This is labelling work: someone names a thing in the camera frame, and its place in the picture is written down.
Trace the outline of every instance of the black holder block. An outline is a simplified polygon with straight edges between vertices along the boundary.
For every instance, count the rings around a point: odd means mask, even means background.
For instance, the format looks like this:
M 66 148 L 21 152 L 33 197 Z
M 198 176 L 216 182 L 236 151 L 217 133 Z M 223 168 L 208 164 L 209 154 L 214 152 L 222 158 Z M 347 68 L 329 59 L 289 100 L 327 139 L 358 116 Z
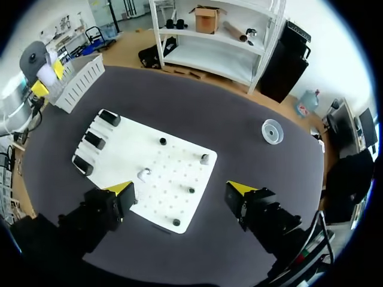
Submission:
M 86 176 L 89 176 L 93 172 L 93 166 L 89 163 L 87 163 L 85 160 L 83 160 L 81 157 L 78 155 L 75 156 L 73 163 L 81 169 Z
M 85 134 L 85 140 L 97 147 L 99 150 L 102 150 L 105 146 L 105 141 L 91 132 L 87 132 Z
M 100 118 L 110 123 L 114 127 L 117 127 L 121 122 L 121 117 L 119 115 L 115 116 L 114 114 L 111 114 L 110 112 L 106 110 L 102 111 Z

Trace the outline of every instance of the black cylinder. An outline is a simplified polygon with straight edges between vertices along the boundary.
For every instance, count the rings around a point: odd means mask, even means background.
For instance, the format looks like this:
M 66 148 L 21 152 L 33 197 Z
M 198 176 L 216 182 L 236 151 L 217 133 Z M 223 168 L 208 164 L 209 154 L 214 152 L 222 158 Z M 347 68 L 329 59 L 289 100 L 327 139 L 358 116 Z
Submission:
M 179 219 L 173 220 L 173 225 L 174 226 L 180 226 L 180 224 L 181 224 L 181 221 Z

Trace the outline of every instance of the yellow object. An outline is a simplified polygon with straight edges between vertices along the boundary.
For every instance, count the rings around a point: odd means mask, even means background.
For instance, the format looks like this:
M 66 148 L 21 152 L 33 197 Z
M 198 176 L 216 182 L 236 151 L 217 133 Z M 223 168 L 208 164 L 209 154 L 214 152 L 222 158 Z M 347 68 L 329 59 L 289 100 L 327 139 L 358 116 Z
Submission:
M 36 83 L 32 86 L 31 90 L 38 97 L 43 97 L 43 96 L 49 94 L 49 91 L 44 86 L 44 84 L 42 82 L 40 82 L 40 80 L 36 81 Z
M 259 188 L 254 188 L 254 187 L 248 187 L 247 185 L 244 184 L 239 184 L 234 181 L 228 181 L 227 184 L 230 184 L 233 188 L 235 188 L 242 196 L 245 195 L 245 193 L 248 193 L 249 191 L 252 190 L 258 190 Z
M 104 188 L 103 190 L 109 190 L 115 193 L 115 196 L 118 196 L 118 194 L 123 191 L 125 188 L 127 188 L 130 184 L 132 184 L 132 181 L 123 182 L 122 184 L 113 185 L 112 187 Z
M 57 77 L 61 80 L 62 76 L 64 74 L 64 66 L 61 64 L 59 59 L 57 59 L 53 63 L 52 68 L 53 68 L 54 72 L 56 73 Z

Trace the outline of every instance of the shelf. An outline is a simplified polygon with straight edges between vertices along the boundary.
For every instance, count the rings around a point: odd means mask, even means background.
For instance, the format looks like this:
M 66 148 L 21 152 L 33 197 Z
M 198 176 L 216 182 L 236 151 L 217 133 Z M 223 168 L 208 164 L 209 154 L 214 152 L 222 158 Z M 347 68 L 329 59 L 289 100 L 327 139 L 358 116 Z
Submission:
M 265 53 L 265 47 L 262 43 L 262 33 L 259 33 L 258 36 L 251 37 L 249 39 L 254 44 L 254 46 L 250 46 L 247 42 L 240 42 L 239 40 L 234 39 L 234 37 L 231 36 L 231 34 L 223 27 L 223 25 L 220 25 L 218 31 L 213 35 L 196 32 L 195 23 L 189 24 L 188 28 L 183 30 L 162 28 L 159 30 L 159 33 L 210 39 L 245 49 L 260 56 Z
M 269 9 L 271 0 L 257 0 L 257 3 L 252 3 L 250 0 L 244 1 L 244 0 L 213 0 L 212 2 L 222 2 L 222 3 L 228 3 L 239 7 L 244 7 L 247 9 L 251 9 L 254 11 L 257 11 L 263 15 L 266 15 L 270 18 L 275 18 L 275 14 L 271 12 Z
M 223 46 L 214 42 L 179 45 L 164 62 L 200 69 L 249 86 L 253 80 L 253 58 Z

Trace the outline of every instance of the black bag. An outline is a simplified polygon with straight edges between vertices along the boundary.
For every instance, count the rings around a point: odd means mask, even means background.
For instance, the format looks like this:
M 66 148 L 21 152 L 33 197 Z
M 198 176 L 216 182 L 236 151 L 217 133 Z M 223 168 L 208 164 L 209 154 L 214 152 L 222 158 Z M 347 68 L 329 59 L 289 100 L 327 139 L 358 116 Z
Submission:
M 166 41 L 166 47 L 163 52 L 164 57 L 177 47 L 177 42 L 174 37 L 170 37 Z M 142 50 L 138 53 L 139 60 L 145 68 L 161 69 L 161 64 L 158 56 L 157 45 Z

